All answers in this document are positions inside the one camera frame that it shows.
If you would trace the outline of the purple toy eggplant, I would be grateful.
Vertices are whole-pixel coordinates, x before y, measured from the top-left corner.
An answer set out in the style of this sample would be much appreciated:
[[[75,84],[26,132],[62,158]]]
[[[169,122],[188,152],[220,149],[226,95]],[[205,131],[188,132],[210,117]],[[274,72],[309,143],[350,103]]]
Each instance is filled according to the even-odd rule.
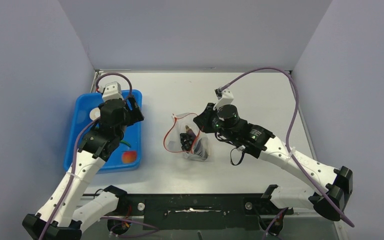
[[[209,145],[206,139],[201,139],[193,150],[191,158],[195,161],[206,161],[209,157]]]

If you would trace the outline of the red yellow toy peach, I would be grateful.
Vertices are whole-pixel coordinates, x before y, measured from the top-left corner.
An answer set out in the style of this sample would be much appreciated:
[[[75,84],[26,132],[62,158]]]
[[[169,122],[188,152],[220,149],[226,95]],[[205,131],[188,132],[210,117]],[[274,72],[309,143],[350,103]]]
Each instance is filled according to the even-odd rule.
[[[124,151],[121,155],[121,161],[123,164],[132,164],[134,163],[138,158],[138,154],[136,151]]]

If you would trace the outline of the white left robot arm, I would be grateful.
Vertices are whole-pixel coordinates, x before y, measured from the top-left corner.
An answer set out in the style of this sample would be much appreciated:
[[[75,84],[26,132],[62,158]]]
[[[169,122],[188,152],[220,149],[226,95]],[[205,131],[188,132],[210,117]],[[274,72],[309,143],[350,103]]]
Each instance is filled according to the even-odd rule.
[[[27,214],[22,226],[33,240],[79,240],[106,214],[115,211],[126,191],[115,186],[78,207],[85,190],[125,136],[126,128],[144,120],[133,95],[107,99],[98,106],[100,116],[78,134],[72,162],[61,182],[36,212]]]

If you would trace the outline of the clear zip top bag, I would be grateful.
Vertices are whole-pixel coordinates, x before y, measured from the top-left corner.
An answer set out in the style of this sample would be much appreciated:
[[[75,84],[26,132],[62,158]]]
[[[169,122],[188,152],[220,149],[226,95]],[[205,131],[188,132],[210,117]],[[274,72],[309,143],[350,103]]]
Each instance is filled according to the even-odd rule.
[[[180,133],[184,133],[185,126],[188,125],[197,136],[197,140],[195,144],[197,144],[201,139],[207,140],[208,152],[209,152],[208,159],[206,161],[200,161],[200,162],[207,162],[210,160],[210,153],[211,153],[210,143],[207,135],[204,132],[201,132],[198,126],[193,122],[194,117],[197,117],[197,116],[198,115],[194,112],[173,114],[171,116],[173,120],[173,125],[167,131],[167,133],[163,138],[163,146],[164,146],[164,149],[170,153],[181,154],[183,158],[187,160],[199,161],[199,160],[192,159],[193,153],[189,153],[181,149]]]

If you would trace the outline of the black toy grape bunch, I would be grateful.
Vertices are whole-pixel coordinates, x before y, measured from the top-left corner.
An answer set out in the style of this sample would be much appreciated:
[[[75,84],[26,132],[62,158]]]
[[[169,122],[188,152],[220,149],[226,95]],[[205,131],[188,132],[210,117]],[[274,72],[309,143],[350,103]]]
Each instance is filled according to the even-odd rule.
[[[196,148],[197,135],[188,126],[185,126],[185,132],[179,134],[181,149],[188,153],[194,153]]]

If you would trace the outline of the green toy chili pepper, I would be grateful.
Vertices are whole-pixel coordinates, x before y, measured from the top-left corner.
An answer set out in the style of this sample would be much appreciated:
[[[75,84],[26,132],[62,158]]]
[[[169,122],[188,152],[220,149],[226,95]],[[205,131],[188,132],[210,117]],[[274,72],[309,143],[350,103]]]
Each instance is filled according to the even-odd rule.
[[[124,146],[127,146],[128,148],[131,148],[131,147],[132,147],[132,145],[131,145],[129,142],[124,141],[124,140],[121,140],[121,141],[120,141],[120,144],[122,144],[122,145],[124,145]]]

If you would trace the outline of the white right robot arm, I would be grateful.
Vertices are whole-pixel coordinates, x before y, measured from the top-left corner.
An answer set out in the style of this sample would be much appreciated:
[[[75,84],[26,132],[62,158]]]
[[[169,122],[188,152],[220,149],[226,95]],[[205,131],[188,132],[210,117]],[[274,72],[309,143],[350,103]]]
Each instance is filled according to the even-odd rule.
[[[269,214],[280,208],[314,209],[331,221],[345,220],[344,210],[353,193],[353,172],[342,166],[335,168],[287,147],[279,137],[268,129],[240,118],[237,107],[227,104],[214,109],[208,103],[205,110],[193,118],[198,129],[206,134],[223,137],[243,155],[278,166],[313,188],[313,193],[300,191],[291,197],[291,191],[283,192],[276,187],[272,194],[261,199],[262,209]]]

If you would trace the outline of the white round toy slice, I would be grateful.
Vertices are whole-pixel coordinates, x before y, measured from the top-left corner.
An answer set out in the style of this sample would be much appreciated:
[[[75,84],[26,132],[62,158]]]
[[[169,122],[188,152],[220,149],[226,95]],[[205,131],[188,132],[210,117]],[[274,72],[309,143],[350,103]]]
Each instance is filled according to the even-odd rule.
[[[92,121],[96,121],[97,119],[99,119],[101,117],[101,113],[100,113],[100,109],[98,107],[95,107],[93,108],[90,112],[89,112],[89,118],[92,120]]]

